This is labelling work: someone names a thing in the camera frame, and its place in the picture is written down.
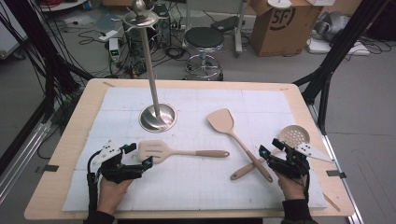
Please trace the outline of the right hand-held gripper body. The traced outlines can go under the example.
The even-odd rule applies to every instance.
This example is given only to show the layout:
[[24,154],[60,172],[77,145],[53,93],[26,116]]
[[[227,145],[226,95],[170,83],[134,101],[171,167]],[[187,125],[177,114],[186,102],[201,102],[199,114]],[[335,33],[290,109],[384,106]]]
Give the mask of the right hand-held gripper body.
[[268,166],[278,173],[288,178],[299,178],[309,174],[310,164],[307,158],[313,158],[326,162],[334,162],[329,155],[322,153],[309,143],[302,143],[296,148],[289,147],[284,143],[284,148],[280,149],[286,153],[286,159],[270,155]]

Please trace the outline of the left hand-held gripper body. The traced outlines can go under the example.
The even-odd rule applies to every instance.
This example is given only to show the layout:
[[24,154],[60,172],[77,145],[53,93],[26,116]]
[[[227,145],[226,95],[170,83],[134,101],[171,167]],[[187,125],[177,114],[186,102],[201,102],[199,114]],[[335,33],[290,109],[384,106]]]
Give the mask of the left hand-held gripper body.
[[103,177],[117,184],[124,180],[140,178],[144,173],[142,164],[126,165],[121,162],[125,154],[121,147],[109,140],[100,150],[98,157],[93,160],[94,164],[101,164],[99,172]]

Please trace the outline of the beige perforated skimmer spoon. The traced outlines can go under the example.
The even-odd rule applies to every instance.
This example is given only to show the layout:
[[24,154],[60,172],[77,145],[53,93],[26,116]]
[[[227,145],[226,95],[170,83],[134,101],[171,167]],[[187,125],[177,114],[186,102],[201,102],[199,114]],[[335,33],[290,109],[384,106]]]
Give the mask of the beige perforated skimmer spoon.
[[[278,140],[285,143],[289,147],[296,148],[302,143],[309,143],[310,136],[308,131],[304,127],[301,127],[299,125],[290,125],[281,130],[278,136]],[[253,169],[255,169],[253,163],[245,165],[231,175],[231,180],[241,178]]]

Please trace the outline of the beige slotted spatula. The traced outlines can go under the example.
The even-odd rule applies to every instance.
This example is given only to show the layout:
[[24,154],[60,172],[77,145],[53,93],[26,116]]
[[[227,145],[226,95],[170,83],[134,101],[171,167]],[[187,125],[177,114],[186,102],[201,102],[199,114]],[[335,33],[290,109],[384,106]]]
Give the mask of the beige slotted spatula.
[[226,158],[230,155],[225,150],[179,150],[170,148],[162,140],[147,140],[141,141],[138,144],[138,159],[143,161],[151,157],[154,164],[159,164],[165,161],[170,156],[174,155],[188,155],[200,156],[210,158]]

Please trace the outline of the metal utensil stand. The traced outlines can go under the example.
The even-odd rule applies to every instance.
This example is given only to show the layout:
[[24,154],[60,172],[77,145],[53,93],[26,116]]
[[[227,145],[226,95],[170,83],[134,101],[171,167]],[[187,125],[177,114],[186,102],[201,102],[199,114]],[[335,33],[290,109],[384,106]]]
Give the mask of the metal utensil stand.
[[144,130],[151,133],[166,132],[177,122],[176,110],[168,104],[161,104],[157,94],[147,29],[153,29],[153,25],[156,24],[158,20],[159,16],[147,9],[144,0],[133,0],[132,11],[127,13],[122,19],[128,26],[127,31],[137,30],[140,34],[152,105],[148,105],[141,111],[139,123]]

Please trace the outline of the beige solid spatula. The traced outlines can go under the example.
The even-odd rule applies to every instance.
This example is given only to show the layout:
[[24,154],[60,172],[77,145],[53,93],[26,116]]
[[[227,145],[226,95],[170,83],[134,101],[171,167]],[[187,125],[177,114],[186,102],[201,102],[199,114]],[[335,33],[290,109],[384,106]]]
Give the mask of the beige solid spatula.
[[215,112],[210,113],[206,119],[211,126],[219,133],[224,133],[233,138],[236,143],[244,150],[247,156],[250,158],[253,166],[256,167],[261,175],[270,183],[273,182],[273,178],[270,173],[264,168],[262,163],[255,157],[255,155],[245,146],[240,138],[234,133],[233,126],[234,120],[231,112],[227,108],[219,109]]

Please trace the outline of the person's right hand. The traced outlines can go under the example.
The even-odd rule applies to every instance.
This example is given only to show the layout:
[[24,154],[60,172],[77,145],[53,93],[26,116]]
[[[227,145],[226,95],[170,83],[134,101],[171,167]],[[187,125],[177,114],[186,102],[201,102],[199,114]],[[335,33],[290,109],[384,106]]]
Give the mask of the person's right hand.
[[276,173],[278,177],[278,185],[283,191],[286,201],[289,200],[304,200],[305,199],[305,183],[306,177],[290,179],[285,175]]

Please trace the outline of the person's left hand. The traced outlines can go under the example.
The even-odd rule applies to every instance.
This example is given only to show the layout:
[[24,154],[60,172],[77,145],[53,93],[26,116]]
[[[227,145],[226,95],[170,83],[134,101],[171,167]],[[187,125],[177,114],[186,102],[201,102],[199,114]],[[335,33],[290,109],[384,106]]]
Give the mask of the person's left hand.
[[97,210],[113,215],[132,183],[132,180],[124,180],[117,184],[103,177],[100,183]]

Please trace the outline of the black tape strip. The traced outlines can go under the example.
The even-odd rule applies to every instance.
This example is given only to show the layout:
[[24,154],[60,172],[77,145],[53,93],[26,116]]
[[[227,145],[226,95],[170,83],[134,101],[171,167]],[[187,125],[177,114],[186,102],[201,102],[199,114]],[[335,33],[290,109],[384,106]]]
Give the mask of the black tape strip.
[[341,179],[347,177],[347,175],[344,172],[340,172],[338,170],[328,170],[328,171],[326,171],[326,173],[327,173],[328,176],[338,176]]
[[44,174],[45,172],[57,172],[58,169],[59,169],[58,165],[46,164],[44,166],[37,166],[35,169],[35,173]]

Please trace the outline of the white grid mat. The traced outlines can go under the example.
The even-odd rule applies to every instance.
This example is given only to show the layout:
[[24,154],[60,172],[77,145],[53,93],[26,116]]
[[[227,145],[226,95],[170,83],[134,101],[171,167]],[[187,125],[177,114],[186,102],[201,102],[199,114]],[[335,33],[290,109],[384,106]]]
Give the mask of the white grid mat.
[[162,140],[179,150],[225,150],[226,158],[174,155],[136,179],[121,211],[180,211],[279,208],[283,199],[276,182],[268,182],[258,170],[231,180],[249,158],[231,136],[217,132],[206,117],[227,108],[233,131],[252,152],[271,147],[280,131],[294,124],[283,91],[160,89],[159,98],[177,112],[177,123],[164,133],[150,133],[139,122],[140,112],[151,105],[145,88],[110,88],[94,120],[78,159],[65,212],[88,208],[86,174],[97,170],[90,156],[109,140],[119,147],[144,140]]

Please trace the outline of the black tripod stand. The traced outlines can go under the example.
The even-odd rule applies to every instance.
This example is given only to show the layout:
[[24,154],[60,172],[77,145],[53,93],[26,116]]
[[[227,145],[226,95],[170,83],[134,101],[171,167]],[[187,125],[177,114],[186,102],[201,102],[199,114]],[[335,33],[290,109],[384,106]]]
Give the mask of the black tripod stand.
[[11,23],[5,17],[0,16],[0,22],[2,22],[20,42],[31,60],[32,65],[37,69],[37,72],[46,79],[44,120],[48,120],[54,111],[55,91],[58,90],[63,94],[68,94],[78,89],[78,84],[73,79],[72,73],[86,80],[92,79],[93,76],[77,68],[60,55],[50,40],[42,22],[38,18],[34,7],[29,3],[29,0],[4,0],[4,3],[9,8],[22,30],[26,33],[30,43],[44,60],[43,66],[40,67],[31,57],[29,47],[23,43],[23,40],[17,34],[17,31],[13,28]]
[[294,84],[298,87],[306,84],[302,96],[307,105],[313,105],[320,95],[317,125],[322,134],[326,134],[326,114],[332,76],[363,31],[384,9],[390,0],[362,0],[351,16],[345,29],[336,38],[329,53],[320,66],[311,74],[302,77]]

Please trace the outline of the white power adapter green light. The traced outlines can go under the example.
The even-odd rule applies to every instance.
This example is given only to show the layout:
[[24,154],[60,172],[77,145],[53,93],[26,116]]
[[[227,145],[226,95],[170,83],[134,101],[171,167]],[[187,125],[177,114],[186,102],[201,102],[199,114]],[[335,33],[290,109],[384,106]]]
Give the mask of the white power adapter green light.
[[108,50],[110,58],[113,62],[120,60],[120,46],[117,38],[110,38],[108,41]]

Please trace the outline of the brown cardboard box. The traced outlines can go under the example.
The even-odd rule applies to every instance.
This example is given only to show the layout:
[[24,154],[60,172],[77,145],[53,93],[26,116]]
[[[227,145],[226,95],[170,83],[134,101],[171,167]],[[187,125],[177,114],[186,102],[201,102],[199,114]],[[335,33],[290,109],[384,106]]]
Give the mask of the brown cardboard box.
[[250,0],[256,13],[250,45],[259,57],[299,54],[323,7],[306,0],[290,1],[287,8],[269,5],[270,0]]

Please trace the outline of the white board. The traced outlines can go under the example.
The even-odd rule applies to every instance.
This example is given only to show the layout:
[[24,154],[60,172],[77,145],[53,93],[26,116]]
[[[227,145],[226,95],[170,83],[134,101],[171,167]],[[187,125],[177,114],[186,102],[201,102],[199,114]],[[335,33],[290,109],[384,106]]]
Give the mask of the white board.
[[[306,41],[305,49],[313,54],[326,54],[331,50],[330,43],[325,40],[315,39],[313,37]],[[348,55],[367,56],[370,54],[368,50],[360,41],[357,41],[349,50]]]

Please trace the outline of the white power strip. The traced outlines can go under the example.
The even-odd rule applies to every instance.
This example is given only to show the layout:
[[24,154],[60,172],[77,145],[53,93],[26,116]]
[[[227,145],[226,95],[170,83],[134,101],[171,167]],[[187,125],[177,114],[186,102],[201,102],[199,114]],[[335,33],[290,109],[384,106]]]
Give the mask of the white power strip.
[[101,41],[107,41],[109,38],[113,37],[114,35],[116,35],[118,33],[118,31],[115,30],[111,30],[107,33],[105,33],[104,35],[99,36],[99,40]]

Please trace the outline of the black round stool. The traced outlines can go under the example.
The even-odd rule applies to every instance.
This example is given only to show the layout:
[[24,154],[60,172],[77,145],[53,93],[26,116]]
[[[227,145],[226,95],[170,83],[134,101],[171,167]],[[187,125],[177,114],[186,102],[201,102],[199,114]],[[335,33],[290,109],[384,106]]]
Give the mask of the black round stool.
[[219,81],[224,78],[222,68],[210,52],[222,49],[224,36],[221,31],[210,27],[193,27],[184,34],[184,44],[198,51],[185,62],[186,71],[195,77],[210,78],[217,76]]

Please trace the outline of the grey device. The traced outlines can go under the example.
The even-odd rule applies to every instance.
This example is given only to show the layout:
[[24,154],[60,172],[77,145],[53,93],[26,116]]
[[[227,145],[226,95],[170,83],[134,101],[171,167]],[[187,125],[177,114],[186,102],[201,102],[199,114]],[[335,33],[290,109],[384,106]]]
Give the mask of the grey device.
[[349,22],[349,17],[339,11],[324,12],[317,20],[314,30],[324,40],[332,42],[337,34],[344,30]]

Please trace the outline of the black flat case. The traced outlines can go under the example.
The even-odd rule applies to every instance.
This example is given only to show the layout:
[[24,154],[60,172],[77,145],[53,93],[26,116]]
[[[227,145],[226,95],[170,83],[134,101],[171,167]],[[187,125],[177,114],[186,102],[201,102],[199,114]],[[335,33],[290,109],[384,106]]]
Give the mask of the black flat case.
[[237,16],[231,16],[221,21],[213,22],[210,27],[219,30],[220,32],[227,32],[232,30],[238,23]]

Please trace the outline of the white round lid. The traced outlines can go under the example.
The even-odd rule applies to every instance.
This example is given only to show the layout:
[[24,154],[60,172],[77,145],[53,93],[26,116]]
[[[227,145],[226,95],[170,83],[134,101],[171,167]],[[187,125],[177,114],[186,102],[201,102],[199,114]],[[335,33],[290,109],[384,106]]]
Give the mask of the white round lid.
[[291,6],[290,0],[267,0],[267,4],[270,7],[285,9]]

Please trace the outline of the white keyboard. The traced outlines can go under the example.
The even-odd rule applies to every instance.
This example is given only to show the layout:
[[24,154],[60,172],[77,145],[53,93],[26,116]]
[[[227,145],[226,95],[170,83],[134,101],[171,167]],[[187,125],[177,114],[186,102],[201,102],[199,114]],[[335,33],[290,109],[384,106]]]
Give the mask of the white keyboard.
[[306,0],[312,6],[329,7],[335,3],[335,0]]

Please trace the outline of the white cabinet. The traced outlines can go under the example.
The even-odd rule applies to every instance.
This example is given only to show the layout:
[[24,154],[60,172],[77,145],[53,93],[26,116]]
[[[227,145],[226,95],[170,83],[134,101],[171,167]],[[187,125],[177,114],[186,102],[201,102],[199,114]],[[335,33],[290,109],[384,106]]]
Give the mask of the white cabinet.
[[[13,28],[23,39],[26,39],[27,35],[15,17],[10,12],[8,12],[8,16]],[[6,59],[19,45],[20,44],[17,39],[11,34],[6,26],[0,22],[0,60]]]

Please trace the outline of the round white table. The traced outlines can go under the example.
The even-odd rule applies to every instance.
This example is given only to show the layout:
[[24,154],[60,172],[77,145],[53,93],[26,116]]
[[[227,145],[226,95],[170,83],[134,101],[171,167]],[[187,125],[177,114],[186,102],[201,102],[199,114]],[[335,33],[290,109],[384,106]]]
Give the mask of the round white table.
[[59,10],[65,10],[65,9],[69,9],[69,8],[72,8],[72,7],[80,6],[83,3],[85,3],[86,1],[87,0],[77,0],[76,2],[66,2],[65,0],[63,0],[62,3],[60,3],[57,6],[40,5],[40,8],[44,12],[59,11]]

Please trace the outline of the aluminium rail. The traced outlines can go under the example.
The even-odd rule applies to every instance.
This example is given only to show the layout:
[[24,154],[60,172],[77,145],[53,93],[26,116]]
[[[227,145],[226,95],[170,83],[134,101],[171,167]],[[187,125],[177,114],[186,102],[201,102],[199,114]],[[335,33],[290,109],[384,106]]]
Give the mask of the aluminium rail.
[[16,157],[11,160],[5,172],[0,175],[0,205],[5,201],[29,161],[49,134],[51,126],[51,121],[38,123],[22,141]]
[[335,162],[336,171],[339,173],[339,177],[340,177],[340,179],[342,180],[342,182],[344,184],[344,187],[346,189],[346,193],[348,195],[348,198],[349,198],[349,200],[351,201],[351,203],[353,205],[354,213],[351,216],[349,216],[347,218],[347,220],[348,220],[349,224],[364,224],[364,221],[363,221],[363,219],[361,217],[360,210],[359,210],[359,208],[358,208],[358,206],[357,206],[357,204],[355,202],[355,199],[354,199],[354,197],[352,195],[352,192],[351,192],[351,190],[349,188],[349,185],[347,183],[347,176],[344,174],[344,171],[341,168],[339,161],[337,160],[335,152],[334,152],[334,150],[332,148],[332,144],[331,144],[330,138],[318,126],[318,111],[317,111],[317,109],[316,109],[316,107],[314,105],[309,105],[307,108],[308,108],[308,110],[309,110],[314,122],[317,125],[318,132],[319,132],[319,134],[320,134],[320,136],[322,138],[322,142],[323,142],[324,146],[326,147],[326,150],[328,151],[330,157]]

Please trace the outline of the grey metal post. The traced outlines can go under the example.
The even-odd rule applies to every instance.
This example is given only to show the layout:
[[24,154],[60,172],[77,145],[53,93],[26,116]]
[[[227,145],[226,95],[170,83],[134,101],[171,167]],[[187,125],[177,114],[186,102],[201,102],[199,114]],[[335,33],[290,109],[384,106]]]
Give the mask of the grey metal post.
[[248,6],[248,0],[242,0],[239,13],[237,15],[237,25],[234,29],[233,40],[234,40],[234,57],[238,58],[243,52],[242,46],[242,23],[245,16],[245,11]]

